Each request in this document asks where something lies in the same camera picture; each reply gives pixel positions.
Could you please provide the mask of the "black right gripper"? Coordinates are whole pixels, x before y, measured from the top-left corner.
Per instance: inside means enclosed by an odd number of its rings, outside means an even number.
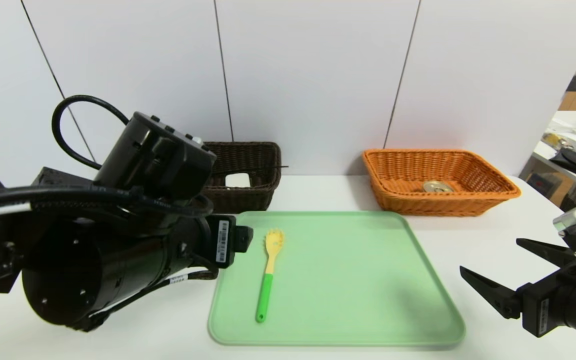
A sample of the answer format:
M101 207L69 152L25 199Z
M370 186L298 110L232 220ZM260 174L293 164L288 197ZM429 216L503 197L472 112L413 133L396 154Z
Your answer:
M460 266L459 272L489 305L505 319L519 319L522 326L535 337L541 338L557 327L576 330L576 254L556 244L517 238L517 246L539 256L558 267L535 284L517 292L486 276Z

